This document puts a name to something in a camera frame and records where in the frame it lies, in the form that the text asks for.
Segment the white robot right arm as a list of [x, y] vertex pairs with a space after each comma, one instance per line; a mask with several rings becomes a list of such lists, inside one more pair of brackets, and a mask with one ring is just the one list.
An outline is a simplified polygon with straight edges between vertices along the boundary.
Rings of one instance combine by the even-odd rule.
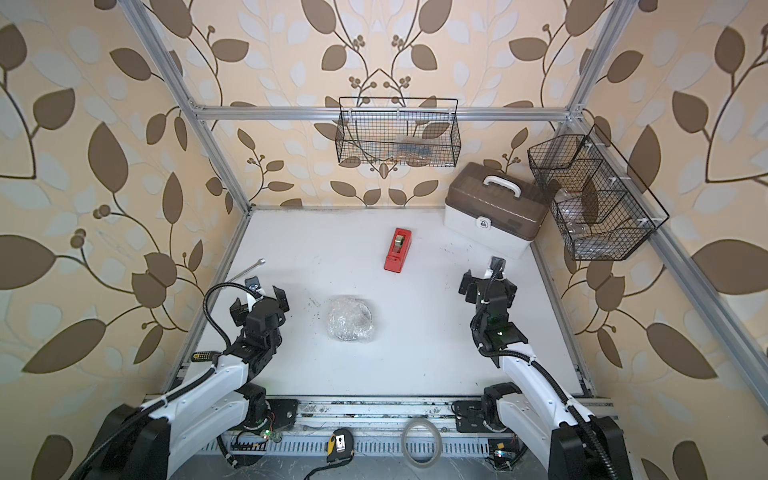
[[459, 294], [475, 308], [470, 332], [478, 353], [509, 377], [483, 394], [486, 428], [514, 433], [550, 479], [630, 479], [618, 424], [568, 393], [512, 322], [509, 309], [516, 292], [501, 265], [482, 277], [468, 271], [459, 286]]

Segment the clear bubble wrap sheet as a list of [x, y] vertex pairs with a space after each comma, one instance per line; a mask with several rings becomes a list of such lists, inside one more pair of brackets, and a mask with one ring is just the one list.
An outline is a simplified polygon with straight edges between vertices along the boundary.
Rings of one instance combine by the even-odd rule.
[[330, 337], [344, 342], [367, 342], [375, 325], [368, 304], [358, 298], [341, 296], [330, 301], [326, 328]]

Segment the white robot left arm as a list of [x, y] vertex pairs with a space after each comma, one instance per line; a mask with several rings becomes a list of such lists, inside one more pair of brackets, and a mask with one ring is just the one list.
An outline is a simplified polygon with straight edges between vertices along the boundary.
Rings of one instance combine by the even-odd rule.
[[290, 307], [284, 290], [266, 296], [255, 286], [241, 291], [230, 315], [240, 333], [189, 382], [139, 407], [121, 405], [105, 418], [74, 479], [168, 479], [224, 433], [272, 430], [279, 419], [255, 377], [282, 343], [280, 328]]

